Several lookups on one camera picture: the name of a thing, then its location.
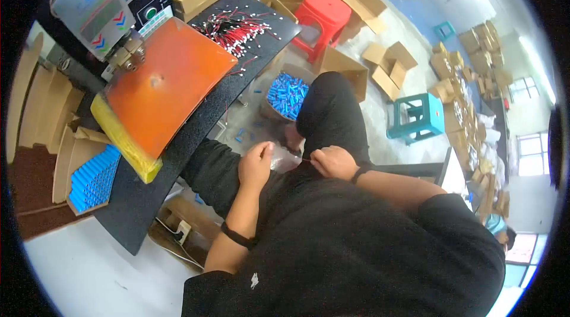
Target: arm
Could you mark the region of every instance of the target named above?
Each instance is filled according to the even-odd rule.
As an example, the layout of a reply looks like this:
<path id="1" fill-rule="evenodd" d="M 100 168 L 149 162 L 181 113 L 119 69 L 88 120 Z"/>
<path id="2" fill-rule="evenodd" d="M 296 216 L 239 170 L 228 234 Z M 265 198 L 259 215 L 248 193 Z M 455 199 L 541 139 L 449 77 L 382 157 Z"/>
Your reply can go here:
<path id="1" fill-rule="evenodd" d="M 259 194 L 269 179 L 273 147 L 272 142 L 261 142 L 239 162 L 239 191 L 226 217 L 226 225 L 248 239 L 255 236 Z M 204 272 L 220 270 L 235 274 L 247 254 L 247 248 L 220 232 L 208 252 Z"/>
<path id="2" fill-rule="evenodd" d="M 419 178 L 378 171 L 360 175 L 356 185 L 390 201 L 394 207 L 408 210 L 417 210 L 419 205 L 433 196 L 447 193 L 438 185 Z"/>
<path id="3" fill-rule="evenodd" d="M 351 180 L 360 168 L 353 157 L 337 146 L 330 146 L 311 153 L 311 164 L 324 176 Z M 360 175 L 357 186 L 386 199 L 395 207 L 417 210 L 431 197 L 446 193 L 438 185 L 419 178 L 392 173 L 368 171 Z"/>

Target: green button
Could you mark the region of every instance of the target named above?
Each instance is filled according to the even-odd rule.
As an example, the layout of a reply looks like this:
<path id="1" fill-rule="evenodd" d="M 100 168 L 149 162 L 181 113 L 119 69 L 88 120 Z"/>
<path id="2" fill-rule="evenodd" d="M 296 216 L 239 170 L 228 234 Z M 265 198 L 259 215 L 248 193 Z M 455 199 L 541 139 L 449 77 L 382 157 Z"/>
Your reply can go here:
<path id="1" fill-rule="evenodd" d="M 153 16 L 155 16 L 157 13 L 157 10 L 155 7 L 151 7 L 149 9 L 146 10 L 146 19 L 150 20 L 152 19 Z"/>

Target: teal plastic stool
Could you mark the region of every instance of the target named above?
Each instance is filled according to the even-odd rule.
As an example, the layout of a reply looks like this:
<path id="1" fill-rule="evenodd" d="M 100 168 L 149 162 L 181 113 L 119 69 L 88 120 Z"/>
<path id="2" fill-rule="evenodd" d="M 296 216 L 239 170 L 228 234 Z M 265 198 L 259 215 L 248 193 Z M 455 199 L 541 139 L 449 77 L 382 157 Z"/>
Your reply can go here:
<path id="1" fill-rule="evenodd" d="M 438 26 L 434 26 L 433 31 L 436 32 L 436 35 L 439 37 L 441 42 L 444 42 L 455 35 L 455 29 L 449 21 L 441 23 Z"/>
<path id="2" fill-rule="evenodd" d="M 414 106 L 410 102 L 421 100 L 420 106 Z M 409 123 L 400 123 L 402 104 L 409 106 L 407 113 L 409 117 L 416 118 Z M 429 130 L 430 133 L 420 134 L 422 130 Z M 386 130 L 389 139 L 402 137 L 406 145 L 419 142 L 420 140 L 443 134 L 445 132 L 444 106 L 441 101 L 430 93 L 417 94 L 394 101 L 394 126 Z"/>

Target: person's leg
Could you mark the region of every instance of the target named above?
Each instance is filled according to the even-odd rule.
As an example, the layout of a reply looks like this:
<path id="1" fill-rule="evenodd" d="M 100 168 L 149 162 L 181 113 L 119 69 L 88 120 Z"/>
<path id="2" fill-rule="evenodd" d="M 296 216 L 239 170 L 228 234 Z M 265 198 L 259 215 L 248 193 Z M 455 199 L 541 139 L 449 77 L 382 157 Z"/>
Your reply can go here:
<path id="1" fill-rule="evenodd" d="M 304 159 L 311 152 L 336 145 L 357 164 L 369 164 L 368 140 L 360 106 L 348 80 L 338 72 L 320 74 L 309 87 L 296 122 L 305 141 Z"/>
<path id="2" fill-rule="evenodd" d="M 196 148 L 180 176 L 193 192 L 222 218 L 230 212 L 239 189 L 238 165 L 241 156 L 216 140 L 204 139 Z M 265 215 L 265 204 L 269 191 L 280 178 L 271 171 L 267 184 L 259 197 L 259 216 Z"/>

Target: wrist band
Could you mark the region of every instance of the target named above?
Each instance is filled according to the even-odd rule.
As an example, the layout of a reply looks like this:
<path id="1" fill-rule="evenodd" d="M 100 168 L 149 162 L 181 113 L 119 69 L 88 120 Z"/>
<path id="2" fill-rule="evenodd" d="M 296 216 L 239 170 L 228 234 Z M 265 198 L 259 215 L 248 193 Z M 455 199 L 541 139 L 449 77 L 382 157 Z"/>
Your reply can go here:
<path id="1" fill-rule="evenodd" d="M 234 232 L 232 229 L 227 227 L 227 224 L 224 222 L 222 223 L 222 232 L 227 235 L 228 238 L 233 240 L 234 242 L 240 244 L 247 250 L 251 250 L 255 245 L 255 239 L 247 239 L 243 235 Z"/>
<path id="2" fill-rule="evenodd" d="M 367 168 L 367 167 L 365 167 L 365 166 L 362 166 L 361 168 L 359 168 L 359 169 L 356 171 L 356 173 L 354 174 L 354 176 L 351 178 L 351 182 L 356 185 L 356 181 L 358 181 L 358 178 L 360 177 L 360 175 L 363 174 L 363 173 L 367 173 L 368 171 L 370 171 L 369 168 Z"/>

